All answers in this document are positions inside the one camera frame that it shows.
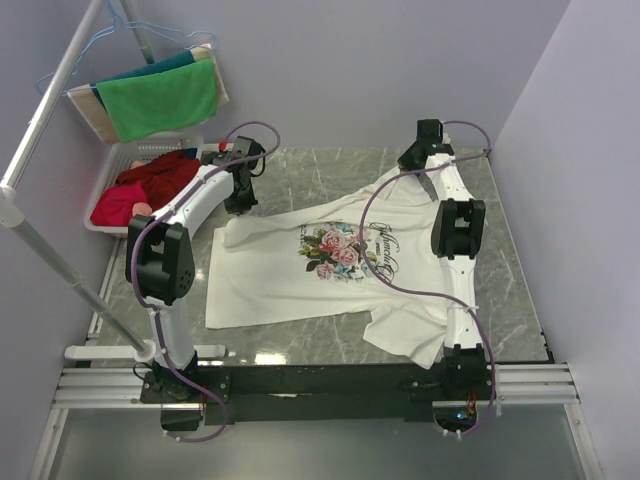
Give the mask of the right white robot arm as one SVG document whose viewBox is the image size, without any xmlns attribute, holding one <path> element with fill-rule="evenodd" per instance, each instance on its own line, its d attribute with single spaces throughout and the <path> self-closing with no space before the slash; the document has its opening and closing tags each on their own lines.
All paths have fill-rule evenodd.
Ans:
<svg viewBox="0 0 640 480">
<path fill-rule="evenodd" d="M 486 372 L 483 340 L 472 314 L 476 312 L 474 270 L 484 231 L 486 205 L 475 199 L 455 165 L 444 124 L 437 119 L 417 122 L 416 139 L 398 160 L 403 171 L 424 169 L 437 197 L 438 210 L 431 233 L 431 250 L 438 258 L 445 282 L 447 330 L 443 343 L 439 387 L 460 399 Z"/>
</svg>

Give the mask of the white floral t shirt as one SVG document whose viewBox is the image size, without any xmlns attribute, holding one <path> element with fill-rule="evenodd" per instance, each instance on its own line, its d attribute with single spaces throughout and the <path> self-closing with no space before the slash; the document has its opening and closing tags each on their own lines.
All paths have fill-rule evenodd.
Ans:
<svg viewBox="0 0 640 480">
<path fill-rule="evenodd" d="M 213 236 L 206 327 L 367 312 L 367 342 L 430 367 L 447 330 L 437 210 L 417 177 L 391 170 L 329 203 L 229 220 Z"/>
</svg>

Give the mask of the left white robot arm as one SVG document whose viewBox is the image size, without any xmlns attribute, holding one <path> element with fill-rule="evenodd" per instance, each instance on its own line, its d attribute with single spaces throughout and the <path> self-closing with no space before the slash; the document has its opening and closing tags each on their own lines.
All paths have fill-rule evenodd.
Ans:
<svg viewBox="0 0 640 480">
<path fill-rule="evenodd" d="M 193 399 L 200 388 L 186 305 L 195 280 L 192 238 L 219 204 L 235 215 L 257 204 L 253 171 L 265 165 L 266 154 L 244 136 L 221 145 L 195 161 L 194 174 L 165 206 L 129 223 L 126 279 L 150 317 L 155 378 L 176 401 Z"/>
</svg>

